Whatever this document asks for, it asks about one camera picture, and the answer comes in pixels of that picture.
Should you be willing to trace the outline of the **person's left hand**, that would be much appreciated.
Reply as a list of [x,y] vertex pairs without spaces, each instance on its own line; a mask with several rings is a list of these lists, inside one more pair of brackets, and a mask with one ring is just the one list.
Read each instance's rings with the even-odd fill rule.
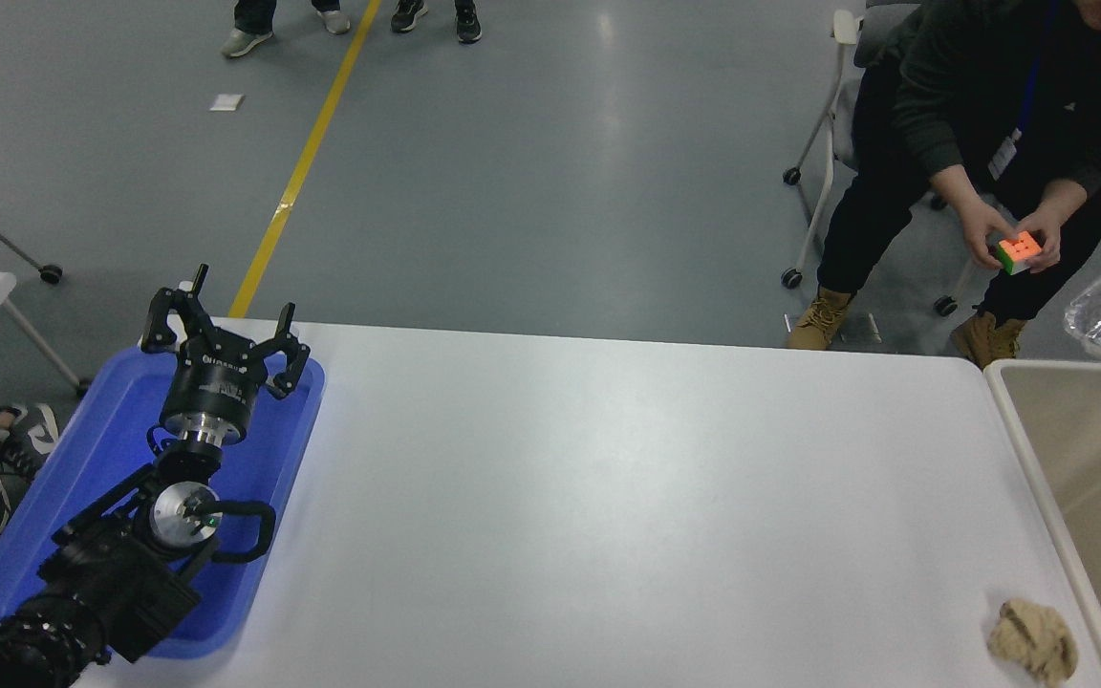
[[1056,267],[1061,260],[1062,245],[1062,223],[1067,220],[1065,214],[1057,203],[1043,200],[1034,212],[1027,214],[1017,226],[1017,234],[1031,234],[1040,251],[1035,256],[1026,258],[1025,264],[1028,273],[1042,273],[1046,269]]

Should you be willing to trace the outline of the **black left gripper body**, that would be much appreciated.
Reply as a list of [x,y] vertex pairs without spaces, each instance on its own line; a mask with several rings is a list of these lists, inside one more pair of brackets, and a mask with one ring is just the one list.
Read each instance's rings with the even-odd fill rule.
[[201,414],[233,432],[248,432],[259,387],[266,379],[268,364],[261,358],[183,345],[178,349],[178,369],[161,409],[161,424],[170,432],[178,432],[184,419]]

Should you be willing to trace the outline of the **person's right hand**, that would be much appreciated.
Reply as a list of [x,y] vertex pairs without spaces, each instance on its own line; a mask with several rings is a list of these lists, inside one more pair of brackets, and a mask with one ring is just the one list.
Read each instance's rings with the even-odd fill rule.
[[1001,240],[1017,240],[1015,226],[1009,223],[996,207],[979,196],[957,201],[953,209],[960,217],[962,239],[975,265],[990,270],[1003,269],[995,253],[995,245]]

